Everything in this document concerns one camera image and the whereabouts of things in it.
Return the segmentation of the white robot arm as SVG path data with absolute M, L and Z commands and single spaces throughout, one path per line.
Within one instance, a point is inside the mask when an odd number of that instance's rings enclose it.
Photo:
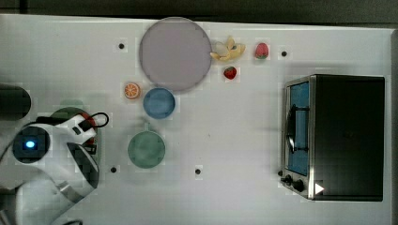
M 1 156 L 1 189 L 15 197 L 1 217 L 11 225 L 51 225 L 96 189 L 100 168 L 87 151 L 96 135 L 86 113 L 41 116 L 21 127 Z

